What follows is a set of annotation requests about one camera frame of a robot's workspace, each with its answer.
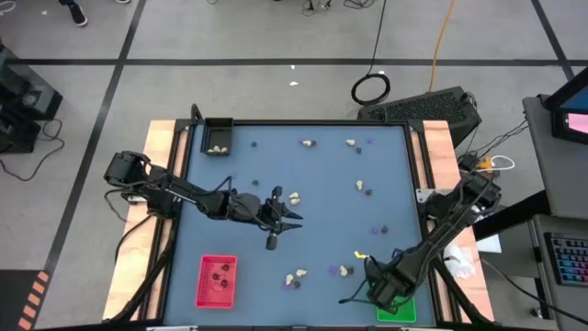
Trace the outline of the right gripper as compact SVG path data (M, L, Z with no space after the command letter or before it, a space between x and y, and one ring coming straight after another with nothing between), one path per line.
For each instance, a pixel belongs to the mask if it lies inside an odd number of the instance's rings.
M396 314L414 296L415 288L401 279L395 268L376 259L366 260L367 299L381 310Z

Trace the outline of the red plastic basket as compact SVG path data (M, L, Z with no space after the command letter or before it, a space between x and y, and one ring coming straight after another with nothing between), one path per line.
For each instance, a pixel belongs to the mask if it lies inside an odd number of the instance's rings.
M230 269L224 271L222 265L228 264ZM199 309L231 309L234 304L234 295L237 280L237 256L231 255L204 255L200 260L197 295L195 305ZM211 276L213 273L220 275L218 280ZM227 288L221 287L221 282L229 282Z

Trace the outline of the black plastic basket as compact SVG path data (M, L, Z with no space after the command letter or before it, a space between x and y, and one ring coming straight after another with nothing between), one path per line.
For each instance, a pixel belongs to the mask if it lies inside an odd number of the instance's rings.
M207 156L228 156L232 148L233 118L206 118L202 133L200 152ZM208 149L215 145L220 147L220 152L209 154ZM221 148L228 148L228 153L221 152Z

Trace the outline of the green plastic basket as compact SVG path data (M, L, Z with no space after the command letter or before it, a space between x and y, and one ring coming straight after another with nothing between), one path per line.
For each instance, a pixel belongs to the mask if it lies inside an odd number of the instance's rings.
M379 322L385 323L408 323L416 322L416 304L414 298L405 304L400 304L397 309L392 312L389 310L376 309L376 317Z

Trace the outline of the blue table mat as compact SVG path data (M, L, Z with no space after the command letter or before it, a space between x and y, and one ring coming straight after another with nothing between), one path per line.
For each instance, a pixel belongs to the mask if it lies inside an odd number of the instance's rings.
M298 140L316 141L306 147ZM349 146L346 140L355 140ZM255 148L251 142L257 142ZM212 189L226 177L240 192L266 199L280 186L300 194L294 211L301 228L266 250L266 233L250 224L212 221L191 205L180 214L175 259L165 306L166 325L374 325L376 310L364 302L361 259L355 251L388 262L395 249L417 245L413 177L404 130L362 126L237 126L228 156L208 157L195 137L187 179ZM258 180L259 185L252 185ZM363 181L362 190L356 182ZM371 196L365 191L372 189ZM387 226L387 233L381 228ZM372 228L379 234L372 234ZM195 305L200 260L204 255L238 258L235 302L231 309ZM338 274L329 273L330 266ZM339 267L355 272L342 277ZM308 273L297 277L296 271ZM292 274L291 290L284 291ZM294 288L294 281L301 286Z

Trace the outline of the crumpled white paper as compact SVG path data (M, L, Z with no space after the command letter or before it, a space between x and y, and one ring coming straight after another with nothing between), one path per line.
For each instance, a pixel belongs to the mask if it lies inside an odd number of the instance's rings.
M473 255L469 247L452 243L445 248L443 260L454 278L469 279L476 274Z

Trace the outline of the white printed sheet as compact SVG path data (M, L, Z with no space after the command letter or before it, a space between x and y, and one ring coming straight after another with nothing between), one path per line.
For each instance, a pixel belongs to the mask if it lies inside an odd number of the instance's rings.
M501 254L502 253L500 236L498 234L492 235L492 236L484 238L482 240L478 240L476 242L476 246L477 246L478 251L482 252L482 253L492 253L492 254Z

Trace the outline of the black metal beam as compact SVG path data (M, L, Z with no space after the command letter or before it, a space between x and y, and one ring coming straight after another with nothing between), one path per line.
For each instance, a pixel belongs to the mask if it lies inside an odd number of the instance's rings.
M551 213L547 192L541 190L514 205L506 207L472 225L477 241L499 234L520 223L531 220L538 214Z

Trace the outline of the grey keyboard desk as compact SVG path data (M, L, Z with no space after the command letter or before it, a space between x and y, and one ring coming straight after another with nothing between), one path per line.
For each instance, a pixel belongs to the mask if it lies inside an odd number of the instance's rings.
M544 236L547 232L588 235L588 222L537 215L532 224L544 315L556 322L558 331L588 331L588 287L556 282Z

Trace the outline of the backlit black keyboard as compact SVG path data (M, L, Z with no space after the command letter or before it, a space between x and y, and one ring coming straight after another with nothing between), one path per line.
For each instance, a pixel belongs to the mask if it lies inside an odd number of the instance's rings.
M588 287L588 235L544 233L556 282Z

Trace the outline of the grey side desk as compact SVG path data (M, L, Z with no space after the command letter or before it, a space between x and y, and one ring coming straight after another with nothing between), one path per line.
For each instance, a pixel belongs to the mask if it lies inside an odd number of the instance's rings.
M523 108L551 213L588 220L588 145L554 137L538 97L525 97Z

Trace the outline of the black computer monitor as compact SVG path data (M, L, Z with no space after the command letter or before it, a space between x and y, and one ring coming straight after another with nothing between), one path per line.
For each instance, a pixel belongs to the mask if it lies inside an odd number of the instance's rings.
M550 113L554 137L588 145L588 67L541 103Z

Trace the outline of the orange striped black floor mat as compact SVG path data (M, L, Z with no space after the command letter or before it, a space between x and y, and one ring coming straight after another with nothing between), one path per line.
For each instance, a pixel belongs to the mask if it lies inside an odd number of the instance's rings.
M32 331L47 293L46 270L0 269L0 331Z

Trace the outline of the large black equipment case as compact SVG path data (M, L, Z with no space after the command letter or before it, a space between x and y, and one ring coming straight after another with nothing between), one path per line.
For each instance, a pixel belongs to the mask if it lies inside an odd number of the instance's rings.
M0 41L0 105L30 120L53 120L62 95Z

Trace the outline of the person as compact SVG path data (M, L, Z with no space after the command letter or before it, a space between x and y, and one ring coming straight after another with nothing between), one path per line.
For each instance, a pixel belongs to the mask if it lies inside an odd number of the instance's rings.
M127 5L132 0L114 0L114 1L118 4L121 4L121 5ZM82 7L79 4L77 4L75 0L58 0L58 3L61 6L65 6L69 10L72 21L77 27L82 28L87 25L88 19L84 13Z

